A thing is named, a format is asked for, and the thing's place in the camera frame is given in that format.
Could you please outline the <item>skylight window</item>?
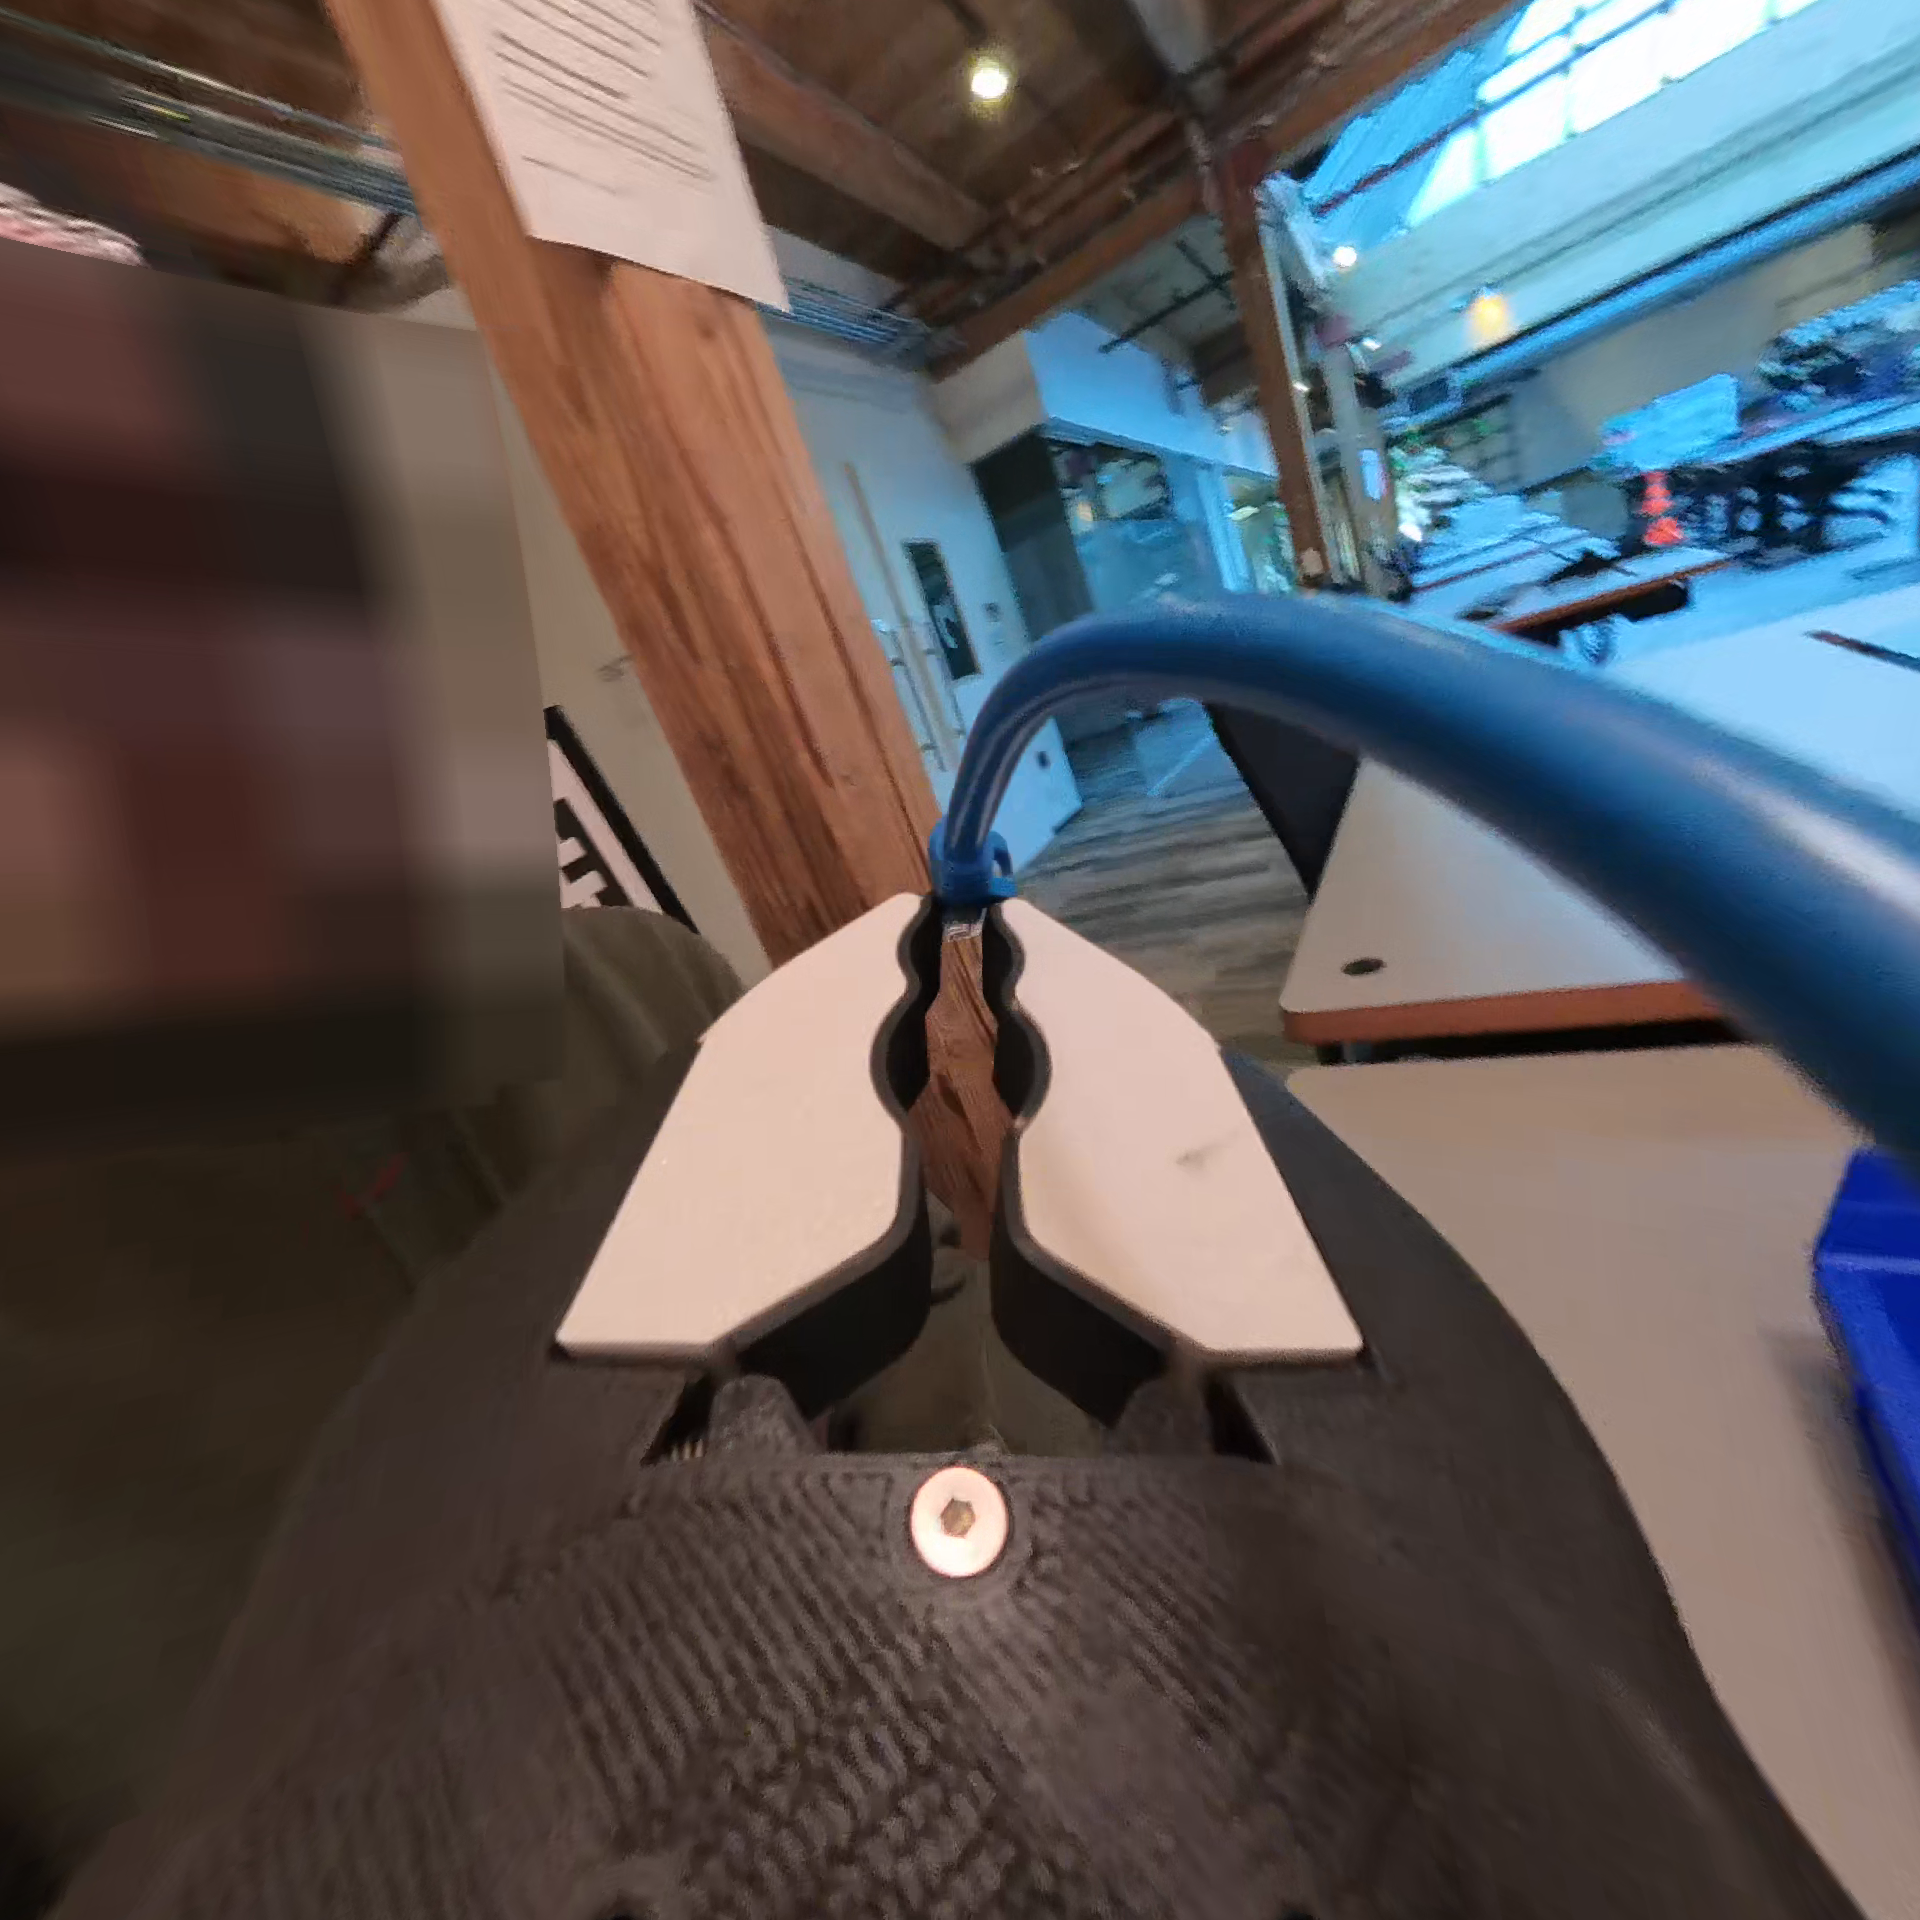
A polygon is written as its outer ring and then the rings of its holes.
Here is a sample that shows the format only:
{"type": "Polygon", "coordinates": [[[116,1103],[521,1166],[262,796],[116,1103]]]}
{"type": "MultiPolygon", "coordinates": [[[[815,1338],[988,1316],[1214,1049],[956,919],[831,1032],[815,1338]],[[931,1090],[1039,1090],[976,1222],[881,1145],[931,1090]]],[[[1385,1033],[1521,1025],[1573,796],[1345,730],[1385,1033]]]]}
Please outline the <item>skylight window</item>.
{"type": "Polygon", "coordinates": [[[1916,6],[1521,6],[1389,90],[1302,177],[1343,266],[1483,193],[1691,190],[1800,137],[1916,142],[1916,6]]]}

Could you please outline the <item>person's olive clothing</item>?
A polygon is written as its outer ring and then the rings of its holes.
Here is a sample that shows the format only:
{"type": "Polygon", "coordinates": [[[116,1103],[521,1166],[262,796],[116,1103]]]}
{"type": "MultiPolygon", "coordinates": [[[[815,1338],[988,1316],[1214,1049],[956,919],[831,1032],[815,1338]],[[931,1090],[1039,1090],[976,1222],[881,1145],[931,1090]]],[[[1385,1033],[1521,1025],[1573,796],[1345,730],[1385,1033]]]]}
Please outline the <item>person's olive clothing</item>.
{"type": "Polygon", "coordinates": [[[47,1913],[172,1759],[319,1428],[421,1284],[740,994],[669,916],[561,926],[541,1084],[4,1166],[4,1915],[47,1913]]]}

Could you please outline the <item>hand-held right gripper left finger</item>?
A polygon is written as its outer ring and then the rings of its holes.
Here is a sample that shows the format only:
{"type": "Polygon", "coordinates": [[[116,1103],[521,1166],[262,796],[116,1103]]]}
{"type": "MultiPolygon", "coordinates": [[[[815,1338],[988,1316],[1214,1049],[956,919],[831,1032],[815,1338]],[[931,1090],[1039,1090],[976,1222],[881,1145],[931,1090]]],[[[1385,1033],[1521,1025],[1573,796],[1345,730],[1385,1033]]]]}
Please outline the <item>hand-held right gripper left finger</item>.
{"type": "Polygon", "coordinates": [[[939,953],[933,902],[892,896],[712,1022],[560,1319],[568,1361],[766,1376],[815,1419],[912,1350],[939,953]]]}

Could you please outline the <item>wooden post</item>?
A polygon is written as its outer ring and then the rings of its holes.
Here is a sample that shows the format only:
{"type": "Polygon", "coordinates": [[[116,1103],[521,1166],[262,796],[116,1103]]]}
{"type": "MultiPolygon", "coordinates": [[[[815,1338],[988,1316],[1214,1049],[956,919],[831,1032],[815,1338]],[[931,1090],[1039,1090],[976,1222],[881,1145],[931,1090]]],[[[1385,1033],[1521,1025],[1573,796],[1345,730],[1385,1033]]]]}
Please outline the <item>wooden post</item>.
{"type": "Polygon", "coordinates": [[[927,889],[927,774],[758,312],[532,238],[424,2],[327,6],[780,967],[927,889]]]}

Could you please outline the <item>grey desk with wooden edge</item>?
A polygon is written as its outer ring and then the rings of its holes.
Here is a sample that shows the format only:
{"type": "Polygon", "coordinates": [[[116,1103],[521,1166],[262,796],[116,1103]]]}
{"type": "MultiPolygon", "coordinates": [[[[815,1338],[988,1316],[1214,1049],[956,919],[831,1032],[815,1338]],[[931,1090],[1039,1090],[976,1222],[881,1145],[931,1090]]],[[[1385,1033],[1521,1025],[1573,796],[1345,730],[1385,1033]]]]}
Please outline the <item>grey desk with wooden edge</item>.
{"type": "Polygon", "coordinates": [[[1365,763],[1279,991],[1329,1051],[1550,1049],[1724,1028],[1679,970],[1497,832],[1365,763]]]}

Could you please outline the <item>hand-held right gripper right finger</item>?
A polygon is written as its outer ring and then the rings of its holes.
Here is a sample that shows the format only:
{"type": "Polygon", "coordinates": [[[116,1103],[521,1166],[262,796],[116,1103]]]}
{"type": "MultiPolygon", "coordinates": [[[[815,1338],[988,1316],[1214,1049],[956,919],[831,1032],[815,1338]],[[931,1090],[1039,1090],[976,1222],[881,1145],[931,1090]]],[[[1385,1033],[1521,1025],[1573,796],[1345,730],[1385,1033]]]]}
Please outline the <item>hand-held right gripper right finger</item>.
{"type": "Polygon", "coordinates": [[[1352,1311],[1209,1032],[1031,903],[997,903],[980,943],[1007,1354],[1097,1424],[1160,1379],[1352,1363],[1352,1311]]]}

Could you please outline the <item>black white tag sign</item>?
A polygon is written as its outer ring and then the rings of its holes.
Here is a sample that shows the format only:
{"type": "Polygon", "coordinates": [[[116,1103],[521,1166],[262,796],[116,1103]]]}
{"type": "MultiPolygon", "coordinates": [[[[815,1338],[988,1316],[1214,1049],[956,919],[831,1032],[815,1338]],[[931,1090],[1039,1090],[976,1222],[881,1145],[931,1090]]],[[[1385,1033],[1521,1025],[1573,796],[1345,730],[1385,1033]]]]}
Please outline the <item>black white tag sign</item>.
{"type": "Polygon", "coordinates": [[[635,907],[696,931],[560,704],[544,710],[544,744],[561,907],[635,907]]]}

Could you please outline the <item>white notice sheet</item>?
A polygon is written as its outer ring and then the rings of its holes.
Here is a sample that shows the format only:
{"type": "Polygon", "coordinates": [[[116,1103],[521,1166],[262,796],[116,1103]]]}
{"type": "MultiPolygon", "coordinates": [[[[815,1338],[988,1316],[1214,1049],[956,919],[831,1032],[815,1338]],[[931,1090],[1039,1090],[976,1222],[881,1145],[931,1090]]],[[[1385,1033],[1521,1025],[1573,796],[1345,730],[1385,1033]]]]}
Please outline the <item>white notice sheet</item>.
{"type": "Polygon", "coordinates": [[[691,2],[436,2],[524,230],[783,314],[691,2]]]}

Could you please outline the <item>blue plastic bin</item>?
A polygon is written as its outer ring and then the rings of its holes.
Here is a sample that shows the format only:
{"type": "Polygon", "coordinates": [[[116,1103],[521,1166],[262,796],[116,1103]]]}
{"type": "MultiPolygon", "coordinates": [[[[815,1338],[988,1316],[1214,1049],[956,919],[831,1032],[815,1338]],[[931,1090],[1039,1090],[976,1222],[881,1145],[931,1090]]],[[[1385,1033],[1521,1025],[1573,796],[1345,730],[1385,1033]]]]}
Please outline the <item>blue plastic bin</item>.
{"type": "Polygon", "coordinates": [[[1846,1162],[1809,1258],[1879,1523],[1918,1606],[1918,1190],[1891,1153],[1846,1162]]]}

